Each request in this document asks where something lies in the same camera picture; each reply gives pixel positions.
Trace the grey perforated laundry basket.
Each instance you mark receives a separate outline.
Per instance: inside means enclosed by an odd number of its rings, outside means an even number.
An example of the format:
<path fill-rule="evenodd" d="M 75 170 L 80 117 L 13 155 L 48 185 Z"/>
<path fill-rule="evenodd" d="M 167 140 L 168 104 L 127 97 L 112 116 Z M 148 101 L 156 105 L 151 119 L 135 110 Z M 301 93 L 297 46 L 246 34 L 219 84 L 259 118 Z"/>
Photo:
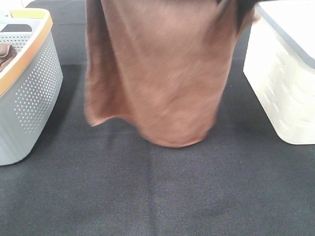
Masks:
<path fill-rule="evenodd" d="M 17 55 L 0 72 L 0 163 L 23 160 L 34 147 L 58 98 L 63 73 L 49 11 L 2 10 L 0 43 Z"/>

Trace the white plastic storage basket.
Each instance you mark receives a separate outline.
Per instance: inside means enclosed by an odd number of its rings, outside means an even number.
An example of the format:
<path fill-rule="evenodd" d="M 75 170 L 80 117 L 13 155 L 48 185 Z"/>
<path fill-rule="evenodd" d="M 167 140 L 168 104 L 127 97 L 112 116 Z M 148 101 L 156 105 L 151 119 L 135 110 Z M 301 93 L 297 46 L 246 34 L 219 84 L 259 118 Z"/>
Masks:
<path fill-rule="evenodd" d="M 244 75 L 276 134 L 294 145 L 315 142 L 315 3 L 259 3 Z"/>

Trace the dark brown towel in basket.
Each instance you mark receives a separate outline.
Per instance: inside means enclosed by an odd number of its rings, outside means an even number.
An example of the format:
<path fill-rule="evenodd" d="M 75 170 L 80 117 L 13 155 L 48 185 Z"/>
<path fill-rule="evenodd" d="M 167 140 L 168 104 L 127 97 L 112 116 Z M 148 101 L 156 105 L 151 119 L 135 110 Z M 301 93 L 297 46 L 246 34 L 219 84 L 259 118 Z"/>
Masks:
<path fill-rule="evenodd" d="M 11 44 L 0 44 L 0 72 L 2 72 L 7 67 L 7 65 L 15 58 L 16 55 L 16 50 Z"/>

